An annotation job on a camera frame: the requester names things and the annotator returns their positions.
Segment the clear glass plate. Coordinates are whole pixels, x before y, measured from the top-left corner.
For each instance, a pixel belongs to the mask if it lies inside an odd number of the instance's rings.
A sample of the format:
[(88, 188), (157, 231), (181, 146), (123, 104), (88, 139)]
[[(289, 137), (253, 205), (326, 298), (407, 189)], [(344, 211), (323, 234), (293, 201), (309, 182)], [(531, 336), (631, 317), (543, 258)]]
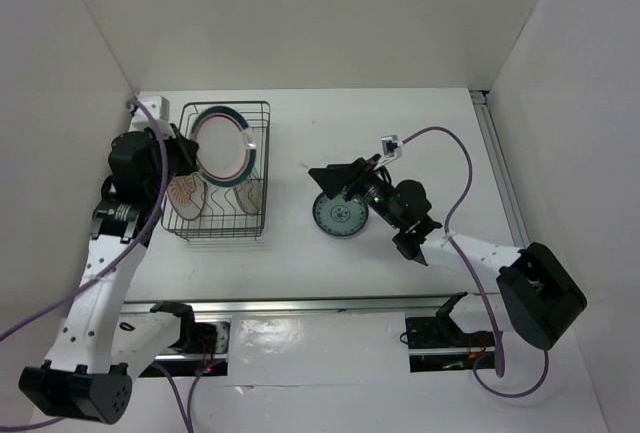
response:
[(257, 216), (262, 210), (263, 186), (260, 179), (248, 178), (233, 188), (240, 210), (248, 216)]

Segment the blue floral plate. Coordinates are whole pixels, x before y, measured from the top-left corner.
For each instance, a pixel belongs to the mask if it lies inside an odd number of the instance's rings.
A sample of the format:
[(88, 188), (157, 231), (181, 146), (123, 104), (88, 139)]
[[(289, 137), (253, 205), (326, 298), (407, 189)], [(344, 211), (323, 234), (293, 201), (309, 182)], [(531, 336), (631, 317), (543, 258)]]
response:
[(359, 199), (346, 201), (341, 196), (329, 199), (320, 193), (312, 206), (316, 226), (329, 236), (350, 238), (359, 234), (369, 220), (369, 207)]

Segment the orange sunburst plate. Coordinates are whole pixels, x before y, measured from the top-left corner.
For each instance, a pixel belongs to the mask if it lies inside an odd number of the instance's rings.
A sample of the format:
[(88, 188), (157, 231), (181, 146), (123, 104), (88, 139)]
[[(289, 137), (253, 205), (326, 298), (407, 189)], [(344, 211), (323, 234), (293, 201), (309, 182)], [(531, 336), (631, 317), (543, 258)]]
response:
[(175, 177), (167, 189), (171, 212), (179, 219), (193, 221), (203, 212), (207, 185), (197, 174)]

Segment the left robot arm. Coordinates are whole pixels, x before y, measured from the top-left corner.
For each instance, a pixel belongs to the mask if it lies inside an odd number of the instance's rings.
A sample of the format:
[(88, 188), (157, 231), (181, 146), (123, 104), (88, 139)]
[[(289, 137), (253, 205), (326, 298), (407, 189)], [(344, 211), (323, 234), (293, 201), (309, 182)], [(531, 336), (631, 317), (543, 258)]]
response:
[(196, 343), (193, 309), (161, 301), (123, 314), (131, 280), (160, 215), (168, 183), (196, 171), (196, 142), (151, 128), (119, 135), (93, 212), (87, 263), (62, 329), (43, 363), (26, 367), (20, 391), (49, 417), (114, 424), (134, 381), (162, 351)]

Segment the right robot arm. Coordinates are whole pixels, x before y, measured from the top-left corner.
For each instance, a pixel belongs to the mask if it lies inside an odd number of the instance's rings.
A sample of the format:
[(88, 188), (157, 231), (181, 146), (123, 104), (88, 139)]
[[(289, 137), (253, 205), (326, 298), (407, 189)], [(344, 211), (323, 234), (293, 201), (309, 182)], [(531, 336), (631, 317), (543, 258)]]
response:
[(495, 281), (512, 329), (529, 345), (550, 350), (587, 306), (555, 254), (537, 242), (517, 248), (447, 233), (429, 216), (424, 186), (411, 179), (392, 185), (374, 172), (378, 159), (312, 168), (309, 175), (328, 198), (361, 200), (395, 228), (393, 242), (405, 259), (451, 271), (470, 265), (480, 280)]

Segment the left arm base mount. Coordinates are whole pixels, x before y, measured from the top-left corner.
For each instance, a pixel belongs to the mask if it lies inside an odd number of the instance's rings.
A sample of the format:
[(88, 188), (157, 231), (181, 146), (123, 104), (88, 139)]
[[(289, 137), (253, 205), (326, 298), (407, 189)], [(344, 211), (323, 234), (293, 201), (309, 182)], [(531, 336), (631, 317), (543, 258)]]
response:
[(141, 311), (123, 311), (116, 324), (109, 371), (135, 381), (160, 373), (160, 364), (178, 377), (224, 376), (230, 322), (197, 321), (188, 304), (159, 302)]

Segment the white plate teal red rim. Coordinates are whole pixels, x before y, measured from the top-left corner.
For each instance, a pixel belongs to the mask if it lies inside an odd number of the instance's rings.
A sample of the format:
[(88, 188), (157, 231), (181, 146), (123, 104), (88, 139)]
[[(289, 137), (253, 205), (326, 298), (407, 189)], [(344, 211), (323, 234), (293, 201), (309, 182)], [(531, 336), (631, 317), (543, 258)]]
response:
[(200, 113), (189, 138), (198, 144), (199, 174), (206, 182), (231, 188), (250, 176), (257, 145), (247, 120), (233, 108), (216, 105)]

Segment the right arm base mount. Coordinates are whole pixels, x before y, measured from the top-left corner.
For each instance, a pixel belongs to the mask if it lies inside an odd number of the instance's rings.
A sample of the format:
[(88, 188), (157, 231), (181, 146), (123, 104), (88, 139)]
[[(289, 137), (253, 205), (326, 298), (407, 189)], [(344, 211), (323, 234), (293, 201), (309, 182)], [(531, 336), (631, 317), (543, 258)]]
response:
[(495, 368), (493, 333), (465, 333), (451, 317), (454, 307), (466, 296), (452, 296), (431, 316), (405, 319), (399, 341), (408, 348), (411, 373)]

